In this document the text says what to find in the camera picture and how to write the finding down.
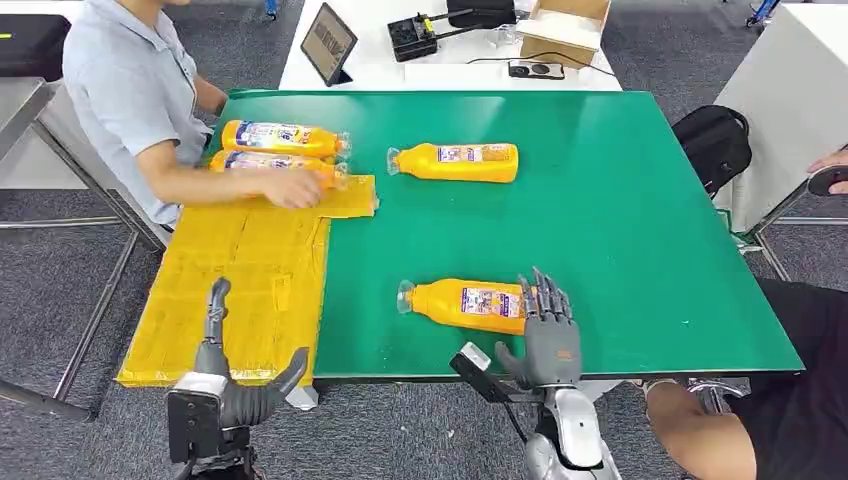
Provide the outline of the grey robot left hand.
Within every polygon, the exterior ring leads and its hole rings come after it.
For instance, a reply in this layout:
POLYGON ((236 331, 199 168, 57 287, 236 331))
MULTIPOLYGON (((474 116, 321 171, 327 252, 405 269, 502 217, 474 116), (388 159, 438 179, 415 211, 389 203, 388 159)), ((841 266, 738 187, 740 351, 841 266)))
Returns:
POLYGON ((193 371, 224 379, 219 415, 222 428, 255 426, 270 418, 298 386, 307 370, 309 349, 297 348, 289 365, 266 385, 245 386, 233 380, 223 342, 223 320, 228 314, 225 299, 230 288, 231 283, 225 277, 219 277, 211 287, 204 337, 195 354, 193 371))

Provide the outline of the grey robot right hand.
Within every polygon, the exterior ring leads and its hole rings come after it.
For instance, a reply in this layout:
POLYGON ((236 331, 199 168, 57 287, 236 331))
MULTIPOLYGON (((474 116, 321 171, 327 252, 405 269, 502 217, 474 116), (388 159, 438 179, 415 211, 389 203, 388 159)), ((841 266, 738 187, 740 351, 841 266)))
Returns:
POLYGON ((495 354, 520 388, 531 390, 575 385, 583 373, 579 327, 568 295, 534 267, 534 281, 519 276, 525 308, 524 356, 518 358, 498 341, 495 354))

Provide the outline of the person in black's hand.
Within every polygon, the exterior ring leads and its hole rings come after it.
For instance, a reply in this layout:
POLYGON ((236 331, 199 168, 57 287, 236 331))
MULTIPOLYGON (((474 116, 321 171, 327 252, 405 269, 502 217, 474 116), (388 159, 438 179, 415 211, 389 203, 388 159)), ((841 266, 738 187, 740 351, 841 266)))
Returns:
POLYGON ((813 173, 821 170, 823 168, 828 168, 831 166, 847 166, 848 165, 848 151, 847 150, 839 150, 837 152, 831 153, 825 157, 822 157, 815 161, 807 168, 807 172, 812 175, 813 173))

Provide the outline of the seated person's right hand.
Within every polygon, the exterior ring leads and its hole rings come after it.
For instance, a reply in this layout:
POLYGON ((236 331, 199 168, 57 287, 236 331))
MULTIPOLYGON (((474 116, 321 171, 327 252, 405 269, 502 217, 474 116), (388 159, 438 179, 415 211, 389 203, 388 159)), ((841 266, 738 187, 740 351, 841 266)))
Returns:
POLYGON ((321 177, 310 170, 272 170, 261 178, 262 194, 278 207, 311 208, 323 196, 321 177))

